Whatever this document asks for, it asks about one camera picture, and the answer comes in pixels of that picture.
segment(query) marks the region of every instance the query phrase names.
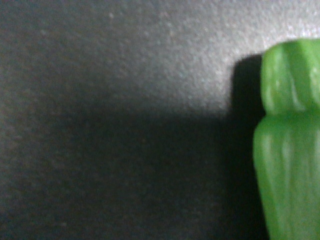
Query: gray surface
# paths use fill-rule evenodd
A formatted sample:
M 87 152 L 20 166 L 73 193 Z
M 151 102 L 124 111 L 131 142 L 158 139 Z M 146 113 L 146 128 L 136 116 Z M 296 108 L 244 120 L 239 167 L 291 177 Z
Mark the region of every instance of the gray surface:
M 266 239 L 259 54 L 319 1 L 0 5 L 3 239 Z

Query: translucent green plastic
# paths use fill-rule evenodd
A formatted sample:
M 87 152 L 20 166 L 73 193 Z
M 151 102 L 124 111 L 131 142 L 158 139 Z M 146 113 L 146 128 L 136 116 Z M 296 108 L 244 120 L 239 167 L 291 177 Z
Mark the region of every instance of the translucent green plastic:
M 320 240 L 320 40 L 263 56 L 253 159 L 271 240 Z

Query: ridged green surface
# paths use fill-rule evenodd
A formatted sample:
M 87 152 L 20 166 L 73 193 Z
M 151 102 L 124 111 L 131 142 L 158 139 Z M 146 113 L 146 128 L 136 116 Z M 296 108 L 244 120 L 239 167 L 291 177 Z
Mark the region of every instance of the ridged green surface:
M 261 97 L 267 114 L 320 110 L 320 41 L 278 44 L 263 56 Z
M 253 159 L 271 240 L 320 240 L 320 40 L 269 49 Z

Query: green toy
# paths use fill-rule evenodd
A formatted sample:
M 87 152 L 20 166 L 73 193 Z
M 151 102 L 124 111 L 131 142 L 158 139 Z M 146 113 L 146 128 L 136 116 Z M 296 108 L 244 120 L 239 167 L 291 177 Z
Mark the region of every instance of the green toy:
M 267 50 L 253 159 L 271 240 L 320 240 L 320 39 Z

